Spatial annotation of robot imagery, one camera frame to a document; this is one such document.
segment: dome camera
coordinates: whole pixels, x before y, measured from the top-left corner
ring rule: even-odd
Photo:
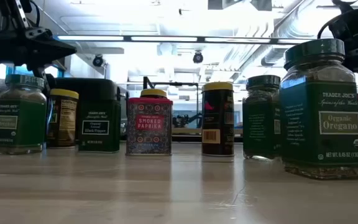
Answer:
[[[196,51],[196,53],[194,54],[194,57],[193,57],[193,62],[194,63],[201,63],[203,62],[204,60],[204,57],[203,55],[201,54],[201,51]]]
[[[92,64],[95,67],[101,67],[103,65],[103,55],[95,55]]]

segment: green lid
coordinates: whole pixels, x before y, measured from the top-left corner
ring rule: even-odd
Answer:
[[[303,57],[312,55],[337,55],[341,60],[345,58],[345,45],[339,39],[318,39],[297,44],[284,53],[285,69],[290,69]]]
[[[258,75],[247,79],[246,88],[247,90],[263,87],[280,88],[280,81],[280,77],[276,75]]]
[[[42,78],[33,77],[30,75],[16,75],[11,74],[7,75],[5,78],[5,84],[20,84],[20,85],[27,85],[37,88],[44,88],[44,80]]]

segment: red patterned tin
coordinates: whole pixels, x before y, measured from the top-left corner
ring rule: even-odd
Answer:
[[[171,155],[172,101],[128,100],[127,156]]]

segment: yellow lid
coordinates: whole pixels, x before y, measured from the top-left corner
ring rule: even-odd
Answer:
[[[163,90],[159,90],[159,89],[145,89],[142,90],[142,92],[140,93],[140,96],[146,96],[146,95],[156,95],[156,96],[163,96],[163,97],[167,97],[167,93]]]
[[[231,90],[233,91],[233,84],[228,82],[212,82],[203,86],[203,91],[209,90]]]
[[[50,94],[55,96],[68,96],[76,99],[80,97],[77,92],[64,89],[51,89]]]

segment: table surface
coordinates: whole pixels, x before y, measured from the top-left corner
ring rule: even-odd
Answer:
[[[0,224],[358,223],[358,180],[311,180],[279,159],[54,149],[0,156]]]

